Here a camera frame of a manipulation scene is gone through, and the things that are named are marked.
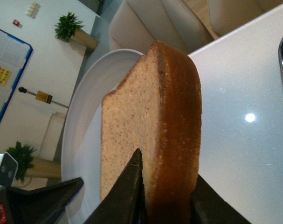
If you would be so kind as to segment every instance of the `potted plant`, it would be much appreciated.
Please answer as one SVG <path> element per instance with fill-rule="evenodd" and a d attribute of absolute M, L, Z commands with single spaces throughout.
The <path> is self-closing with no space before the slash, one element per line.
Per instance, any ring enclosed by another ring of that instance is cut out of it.
<path fill-rule="evenodd" d="M 83 27 L 81 23 L 82 21 L 78 21 L 74 13 L 68 12 L 68 15 L 61 16 L 59 22 L 55 24 L 56 37 L 65 42 L 69 42 L 70 39 L 74 40 L 94 50 L 98 41 L 81 29 Z"/>
<path fill-rule="evenodd" d="M 49 161 L 33 157 L 35 149 L 29 145 L 22 146 L 16 142 L 15 147 L 9 147 L 7 152 L 18 162 L 16 180 L 24 182 L 25 176 L 61 179 L 61 165 L 55 161 Z"/>

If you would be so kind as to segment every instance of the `yellow sign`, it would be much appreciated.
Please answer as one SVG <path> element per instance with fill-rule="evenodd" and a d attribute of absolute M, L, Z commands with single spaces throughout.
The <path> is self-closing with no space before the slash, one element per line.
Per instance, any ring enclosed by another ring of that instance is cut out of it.
<path fill-rule="evenodd" d="M 9 79 L 11 71 L 0 67 L 0 85 L 6 85 L 7 80 Z"/>
<path fill-rule="evenodd" d="M 51 100 L 52 100 L 52 96 L 47 94 L 47 93 L 44 93 L 42 91 L 38 91 L 37 95 L 35 96 L 35 98 L 39 101 L 42 101 L 42 102 L 45 102 L 45 103 L 48 103 L 50 104 L 51 103 Z"/>

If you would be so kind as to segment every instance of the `white wall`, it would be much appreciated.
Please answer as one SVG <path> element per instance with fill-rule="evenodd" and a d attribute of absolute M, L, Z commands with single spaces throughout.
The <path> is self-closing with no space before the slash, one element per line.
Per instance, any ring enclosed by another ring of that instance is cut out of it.
<path fill-rule="evenodd" d="M 23 86 L 35 93 L 40 90 L 52 95 L 54 101 L 69 105 L 85 47 L 56 39 L 54 25 L 70 11 L 90 33 L 97 15 L 78 0 L 36 0 L 41 7 L 32 19 L 26 15 L 32 2 L 0 0 L 0 29 L 34 49 L 17 88 Z M 14 19 L 22 28 L 12 24 Z M 0 123 L 0 152 L 16 141 L 41 148 L 51 114 L 56 112 L 66 113 L 67 109 L 16 90 Z"/>

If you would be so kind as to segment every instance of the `chair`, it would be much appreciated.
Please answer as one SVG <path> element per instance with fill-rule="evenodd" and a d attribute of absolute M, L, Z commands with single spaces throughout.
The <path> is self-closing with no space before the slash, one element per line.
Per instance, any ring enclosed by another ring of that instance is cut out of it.
<path fill-rule="evenodd" d="M 283 0 L 208 0 L 212 29 L 217 36 L 223 36 L 282 3 Z"/>
<path fill-rule="evenodd" d="M 182 0 L 124 0 L 110 24 L 110 50 L 145 54 L 155 40 L 189 54 L 214 39 Z"/>

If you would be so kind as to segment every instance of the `green plant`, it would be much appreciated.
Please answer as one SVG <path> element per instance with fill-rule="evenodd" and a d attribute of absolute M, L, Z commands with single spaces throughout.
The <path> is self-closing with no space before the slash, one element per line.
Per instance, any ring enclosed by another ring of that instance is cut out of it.
<path fill-rule="evenodd" d="M 77 16 L 74 13 L 68 12 L 67 16 L 61 16 L 59 19 L 59 23 L 55 24 L 57 27 L 56 37 L 61 39 L 62 41 L 68 42 L 70 37 L 74 35 L 76 29 L 80 29 L 83 27 L 80 25 L 82 21 L 77 21 Z"/>
<path fill-rule="evenodd" d="M 28 168 L 33 168 L 34 164 L 31 164 L 33 157 L 31 154 L 35 149 L 29 145 L 22 146 L 20 142 L 16 142 L 15 147 L 9 147 L 7 152 L 18 162 L 18 170 L 16 174 L 16 180 L 24 182 L 24 175 Z"/>

